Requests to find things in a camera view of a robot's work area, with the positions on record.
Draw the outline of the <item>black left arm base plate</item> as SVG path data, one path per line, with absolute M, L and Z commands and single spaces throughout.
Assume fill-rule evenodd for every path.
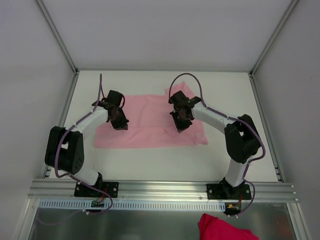
M 81 198 L 99 198 L 103 192 L 107 193 L 111 198 L 117 198 L 119 191 L 119 182 L 101 181 L 94 186 L 87 186 L 84 183 L 77 183 L 74 189 L 74 196 Z

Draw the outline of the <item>pink t shirt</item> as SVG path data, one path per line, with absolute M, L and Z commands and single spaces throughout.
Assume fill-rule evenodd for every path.
M 143 149 L 207 145 L 204 124 L 194 120 L 182 132 L 176 129 L 170 115 L 173 110 L 168 95 L 182 91 L 187 97 L 195 94 L 185 82 L 167 88 L 164 95 L 125 96 L 123 111 L 129 120 L 127 130 L 115 130 L 110 123 L 96 128 L 94 147 L 99 149 Z

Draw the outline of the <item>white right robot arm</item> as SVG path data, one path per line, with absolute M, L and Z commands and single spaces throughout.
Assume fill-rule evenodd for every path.
M 230 116 L 205 105 L 198 96 L 187 97 L 181 90 L 170 96 L 168 103 L 173 105 L 170 115 L 179 133 L 198 120 L 224 134 L 230 163 L 221 192 L 228 199 L 237 196 L 249 161 L 262 148 L 262 141 L 252 118 L 247 114 L 240 117 Z

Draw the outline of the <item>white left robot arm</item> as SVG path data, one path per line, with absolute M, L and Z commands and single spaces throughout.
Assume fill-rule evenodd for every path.
M 54 126 L 50 130 L 44 161 L 54 168 L 57 178 L 70 177 L 86 184 L 85 190 L 93 197 L 102 193 L 102 174 L 84 166 L 84 141 L 103 123 L 110 123 L 116 131 L 128 130 L 124 105 L 124 95 L 110 90 L 107 97 L 95 101 L 90 111 L 70 127 Z

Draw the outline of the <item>left aluminium frame post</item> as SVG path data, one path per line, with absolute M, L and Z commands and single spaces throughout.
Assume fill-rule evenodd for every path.
M 74 63 L 71 54 L 69 53 L 66 44 L 64 43 L 61 34 L 59 33 L 51 14 L 49 13 L 49 10 L 43 0 L 35 0 L 35 4 L 37 5 L 44 21 L 46 22 L 55 42 L 57 43 L 60 51 L 62 52 L 63 57 L 65 58 L 68 66 L 70 67 L 72 73 L 74 75 L 77 75 L 79 70 L 76 67 L 76 64 Z

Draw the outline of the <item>right aluminium frame post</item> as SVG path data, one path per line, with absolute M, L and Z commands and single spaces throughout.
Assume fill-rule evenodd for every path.
M 281 33 L 282 29 L 284 28 L 285 24 L 291 17 L 292 13 L 294 12 L 297 5 L 300 3 L 300 0 L 290 0 L 289 4 L 285 8 L 283 14 L 281 15 L 279 21 L 277 22 L 275 28 L 273 29 L 270 37 L 268 38 L 266 44 L 264 45 L 258 59 L 255 61 L 252 69 L 248 72 L 249 77 L 253 77 L 255 73 L 258 71 L 259 67 L 261 66 L 263 60 L 271 50 L 272 46 L 274 45 L 277 37 Z

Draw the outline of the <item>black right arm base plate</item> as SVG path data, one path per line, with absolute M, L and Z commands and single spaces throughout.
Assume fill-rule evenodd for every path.
M 242 184 L 237 187 L 230 187 L 222 183 L 206 184 L 206 193 L 208 200 L 251 200 L 252 193 L 248 184 Z

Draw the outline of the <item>aluminium front rail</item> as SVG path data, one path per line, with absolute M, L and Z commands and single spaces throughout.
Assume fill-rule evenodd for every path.
M 133 201 L 182 201 L 203 202 L 208 200 L 207 182 L 203 181 L 138 181 L 120 180 L 118 200 Z M 27 197 L 29 199 L 73 199 L 77 183 L 71 179 L 35 179 Z M 297 203 L 295 186 L 283 182 L 255 182 L 250 191 L 261 203 Z

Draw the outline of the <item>aluminium frame post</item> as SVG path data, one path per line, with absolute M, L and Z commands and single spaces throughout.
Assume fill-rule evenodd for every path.
M 62 52 L 63 57 L 65 58 L 68 66 L 70 67 L 72 73 L 74 75 L 77 75 L 79 70 L 76 67 L 76 64 L 74 63 L 71 54 L 69 53 L 66 44 L 64 43 L 61 34 L 59 33 L 51 14 L 49 13 L 49 10 L 43 0 L 35 0 L 35 4 L 37 5 L 44 21 L 46 22 L 55 42 L 57 43 L 60 51 Z
M 274 45 L 277 37 L 281 33 L 282 29 L 284 28 L 285 24 L 291 17 L 292 13 L 294 12 L 297 5 L 300 3 L 300 0 L 290 0 L 289 4 L 285 8 L 283 14 L 281 15 L 279 21 L 277 22 L 275 28 L 273 29 L 270 37 L 268 38 L 266 44 L 264 45 L 258 59 L 255 61 L 252 69 L 248 72 L 249 77 L 253 77 L 255 73 L 258 71 L 259 67 L 261 66 L 263 60 L 271 50 L 272 46 Z

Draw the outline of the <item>red t shirt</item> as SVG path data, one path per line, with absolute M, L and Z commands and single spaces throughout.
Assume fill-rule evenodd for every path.
M 232 226 L 218 217 L 204 213 L 199 222 L 200 240 L 258 240 L 249 229 Z

